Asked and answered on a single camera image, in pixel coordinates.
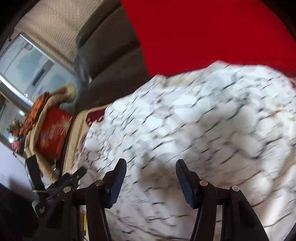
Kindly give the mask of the white crackle-pattern coat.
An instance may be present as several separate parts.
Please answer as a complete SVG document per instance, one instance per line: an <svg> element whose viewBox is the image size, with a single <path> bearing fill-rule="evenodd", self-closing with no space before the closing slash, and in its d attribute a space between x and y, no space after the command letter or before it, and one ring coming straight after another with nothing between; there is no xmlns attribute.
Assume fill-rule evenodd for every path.
<svg viewBox="0 0 296 241"><path fill-rule="evenodd" d="M86 187L119 159L127 172L106 216L113 240L188 240L196 211L186 203L175 164L216 187L238 186L270 240L295 224L295 88L266 66L215 62L157 75L91 125L74 168Z"/></svg>

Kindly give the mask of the flower bouquet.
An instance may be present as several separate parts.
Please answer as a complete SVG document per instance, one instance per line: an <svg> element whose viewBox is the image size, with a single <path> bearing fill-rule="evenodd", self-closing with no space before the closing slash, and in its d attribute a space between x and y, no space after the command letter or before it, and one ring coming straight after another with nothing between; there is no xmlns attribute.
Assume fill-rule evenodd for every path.
<svg viewBox="0 0 296 241"><path fill-rule="evenodd" d="M18 152L21 147L21 140L22 140L22 134L21 134L21 129L22 129L23 123L17 119L14 118L13 122L6 128L7 132L10 133L14 139L11 143L11 148L15 152Z"/></svg>

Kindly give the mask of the red gift box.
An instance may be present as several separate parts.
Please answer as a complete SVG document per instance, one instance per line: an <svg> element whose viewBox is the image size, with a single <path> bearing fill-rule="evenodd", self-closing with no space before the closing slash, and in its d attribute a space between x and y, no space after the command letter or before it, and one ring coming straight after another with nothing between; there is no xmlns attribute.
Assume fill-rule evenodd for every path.
<svg viewBox="0 0 296 241"><path fill-rule="evenodd" d="M60 159L72 119L72 115L58 106L50 107L47 110L36 144L39 153L47 160Z"/></svg>

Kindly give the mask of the orange black patterned cloth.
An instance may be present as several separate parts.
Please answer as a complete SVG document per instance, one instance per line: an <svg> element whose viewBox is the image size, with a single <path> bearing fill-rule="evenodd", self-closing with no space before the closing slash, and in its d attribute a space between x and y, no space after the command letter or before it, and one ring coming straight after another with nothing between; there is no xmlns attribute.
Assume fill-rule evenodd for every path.
<svg viewBox="0 0 296 241"><path fill-rule="evenodd" d="M35 127L38 122L39 116L50 97L50 93L45 92L36 99L22 124L22 128L19 131L20 136L26 136L29 131L31 131Z"/></svg>

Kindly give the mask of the floral red beige blanket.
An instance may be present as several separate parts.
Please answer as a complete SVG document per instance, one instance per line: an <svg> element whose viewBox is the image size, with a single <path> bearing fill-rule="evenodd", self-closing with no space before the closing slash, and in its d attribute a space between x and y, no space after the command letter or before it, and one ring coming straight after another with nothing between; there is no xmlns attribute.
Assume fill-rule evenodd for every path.
<svg viewBox="0 0 296 241"><path fill-rule="evenodd" d="M64 145L61 175L70 172L74 163L75 153L79 149L81 140L88 133L93 122L102 121L104 112L108 106L107 104L89 110L83 110L75 117Z"/></svg>

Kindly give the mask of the beige jacket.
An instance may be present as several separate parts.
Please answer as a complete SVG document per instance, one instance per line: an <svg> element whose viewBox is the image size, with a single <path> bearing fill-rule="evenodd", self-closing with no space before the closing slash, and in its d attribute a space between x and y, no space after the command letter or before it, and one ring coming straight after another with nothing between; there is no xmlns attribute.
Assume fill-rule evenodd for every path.
<svg viewBox="0 0 296 241"><path fill-rule="evenodd" d="M25 136L25 154L35 156L37 165L50 182L58 180L53 166L60 159L64 142L73 116L60 109L60 104L72 102L76 89L66 84L53 92L39 96L23 122L21 132Z"/></svg>

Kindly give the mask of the silver refrigerator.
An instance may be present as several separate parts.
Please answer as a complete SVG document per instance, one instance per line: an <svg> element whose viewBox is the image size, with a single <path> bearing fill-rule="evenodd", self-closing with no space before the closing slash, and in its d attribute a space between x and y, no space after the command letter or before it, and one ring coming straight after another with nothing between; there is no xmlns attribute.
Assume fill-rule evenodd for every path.
<svg viewBox="0 0 296 241"><path fill-rule="evenodd" d="M82 84L25 34L19 34L1 54L1 84L31 106L44 92L66 84L78 91Z"/></svg>

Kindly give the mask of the dark brown leather sofa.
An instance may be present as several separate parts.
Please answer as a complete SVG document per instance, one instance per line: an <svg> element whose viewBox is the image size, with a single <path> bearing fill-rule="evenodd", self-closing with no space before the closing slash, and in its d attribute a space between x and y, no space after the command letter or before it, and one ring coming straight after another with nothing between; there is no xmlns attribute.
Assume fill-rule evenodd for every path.
<svg viewBox="0 0 296 241"><path fill-rule="evenodd" d="M110 104L151 77L140 43L120 1L103 1L76 37L76 76L84 82L75 112Z"/></svg>

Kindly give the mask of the beige dotted curtain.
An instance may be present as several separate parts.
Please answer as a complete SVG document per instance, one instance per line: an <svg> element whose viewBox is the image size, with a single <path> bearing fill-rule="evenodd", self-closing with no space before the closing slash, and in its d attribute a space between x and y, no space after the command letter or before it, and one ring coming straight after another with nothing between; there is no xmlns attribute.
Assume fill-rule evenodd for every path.
<svg viewBox="0 0 296 241"><path fill-rule="evenodd" d="M74 71L76 37L100 0L39 1L15 27L26 34L53 60Z"/></svg>

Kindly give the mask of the large red cushion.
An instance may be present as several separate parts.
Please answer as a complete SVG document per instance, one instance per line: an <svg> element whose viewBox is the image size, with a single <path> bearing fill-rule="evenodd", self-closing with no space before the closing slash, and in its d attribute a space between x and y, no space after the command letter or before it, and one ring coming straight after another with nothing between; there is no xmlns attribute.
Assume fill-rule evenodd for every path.
<svg viewBox="0 0 296 241"><path fill-rule="evenodd" d="M217 60L267 65L295 76L295 39L262 1L122 1L149 75L175 75Z"/></svg>

